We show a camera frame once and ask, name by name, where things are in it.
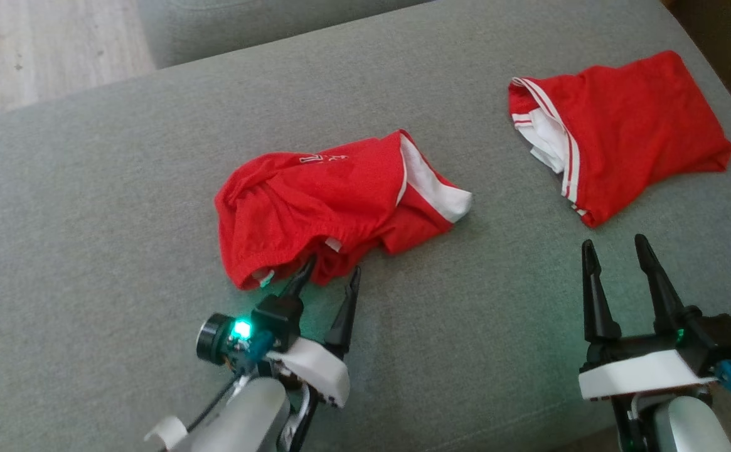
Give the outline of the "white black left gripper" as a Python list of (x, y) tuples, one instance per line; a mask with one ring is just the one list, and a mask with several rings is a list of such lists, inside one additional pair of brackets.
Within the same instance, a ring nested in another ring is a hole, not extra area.
[[(310, 282), (316, 255), (310, 255), (293, 273), (279, 299), (299, 299), (302, 290)], [(297, 338), (287, 352), (273, 349), (253, 368), (261, 363), (273, 367), (279, 377), (294, 377), (316, 389), (323, 402), (334, 408), (346, 406), (351, 384), (348, 367), (343, 363), (353, 337), (356, 306), (360, 290), (361, 268), (356, 266), (345, 286), (345, 294), (333, 324), (323, 338), (323, 345), (310, 338)], [(234, 318), (220, 313), (213, 314), (204, 322), (196, 338), (197, 357), (218, 366), (234, 367), (242, 360), (253, 338), (267, 331), (256, 331), (250, 318)]]

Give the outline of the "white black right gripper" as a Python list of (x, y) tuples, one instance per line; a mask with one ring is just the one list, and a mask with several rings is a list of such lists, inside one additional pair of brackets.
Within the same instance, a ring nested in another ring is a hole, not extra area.
[(586, 359), (579, 371), (584, 400), (608, 399), (642, 392), (709, 384), (715, 377), (698, 374), (677, 350), (683, 337), (683, 302), (648, 238), (634, 237), (639, 266), (646, 275), (654, 307), (651, 335), (622, 337), (612, 318), (600, 280), (601, 265), (594, 243), (582, 243), (582, 287)]

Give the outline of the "red shorts with white panel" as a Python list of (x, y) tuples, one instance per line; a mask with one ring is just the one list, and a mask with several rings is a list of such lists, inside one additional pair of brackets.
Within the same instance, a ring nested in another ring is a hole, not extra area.
[(221, 261), (241, 290), (316, 258), (311, 280), (347, 275), (371, 250), (401, 254), (448, 232), (473, 195), (433, 169), (406, 131), (317, 153), (268, 153), (214, 198)]

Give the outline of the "red jersey with striped trim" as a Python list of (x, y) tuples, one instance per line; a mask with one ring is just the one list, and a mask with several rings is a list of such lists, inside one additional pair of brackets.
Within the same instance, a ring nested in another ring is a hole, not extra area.
[(724, 172), (730, 162), (721, 123), (674, 51), (620, 68), (515, 77), (508, 108), (531, 154), (561, 176), (561, 195), (589, 228), (653, 184)]

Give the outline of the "large grey sofa seat cushion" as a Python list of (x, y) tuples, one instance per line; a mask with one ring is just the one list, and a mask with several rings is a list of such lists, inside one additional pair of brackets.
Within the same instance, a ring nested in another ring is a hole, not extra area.
[(731, 315), (731, 160), (658, 183), (589, 229), (508, 115), (515, 75), (673, 50), (731, 141), (731, 96), (659, 0), (436, 0), (0, 116), (0, 452), (158, 452), (227, 383), (198, 360), (215, 312), (250, 311), (213, 199), (273, 151), (405, 129), (474, 195), (451, 232), (363, 259), (347, 406), (305, 452), (550, 450), (612, 426), (580, 396), (580, 246), (624, 334), (652, 332), (635, 234), (678, 294)]

